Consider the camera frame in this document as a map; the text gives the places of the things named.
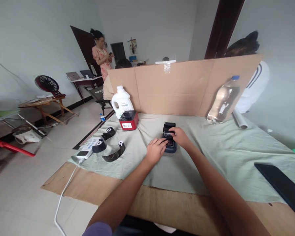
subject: folding chair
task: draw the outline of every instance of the folding chair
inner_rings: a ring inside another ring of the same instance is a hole
[[[87,92],[96,100],[96,103],[99,103],[101,105],[102,109],[102,114],[105,115],[105,110],[104,109],[112,109],[112,105],[110,103],[110,100],[103,100],[104,98],[104,91],[103,91],[104,86],[99,86],[97,88],[93,88],[91,86],[84,87]]]

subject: wall decoration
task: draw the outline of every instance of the wall decoration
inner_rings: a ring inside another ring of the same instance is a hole
[[[137,40],[136,39],[132,39],[128,41],[129,44],[129,49],[130,49],[130,53],[131,55],[136,54],[137,53]]]

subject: pink dress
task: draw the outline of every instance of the pink dress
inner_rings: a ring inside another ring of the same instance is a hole
[[[99,59],[103,58],[105,55],[108,54],[106,49],[99,49],[98,47],[94,46],[92,48],[92,53],[93,53],[93,58],[94,60],[96,59],[96,57],[98,57]],[[102,79],[105,81],[106,77],[108,76],[108,70],[112,69],[111,65],[109,63],[108,60],[106,60],[103,64],[100,65],[100,69],[101,69],[101,75],[102,75]]]

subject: charging cable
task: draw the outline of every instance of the charging cable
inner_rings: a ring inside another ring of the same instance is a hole
[[[83,161],[85,160],[85,158],[82,158],[79,160],[78,164],[76,165],[75,169],[73,170],[72,174],[71,174],[71,177],[69,178],[69,181],[67,182],[66,186],[64,187],[62,193],[61,193],[61,196],[60,196],[60,199],[59,199],[59,204],[58,204],[58,207],[56,208],[56,212],[55,212],[55,216],[54,216],[54,223],[55,225],[58,227],[58,229],[60,230],[60,232],[62,233],[63,236],[66,236],[64,230],[62,229],[62,227],[59,225],[59,223],[56,221],[56,216],[58,215],[58,211],[59,211],[59,208],[60,208],[60,203],[61,203],[61,199],[62,199],[62,196],[66,190],[66,188],[68,187],[73,175],[74,175],[74,172],[75,170],[77,169],[77,167],[79,166],[79,164],[81,164]]]

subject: woman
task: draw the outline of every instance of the woman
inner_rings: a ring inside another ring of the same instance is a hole
[[[91,34],[95,40],[95,46],[92,48],[93,58],[101,68],[102,79],[105,81],[108,76],[108,70],[111,69],[110,63],[114,54],[108,54],[104,48],[105,37],[99,30],[91,29]]]

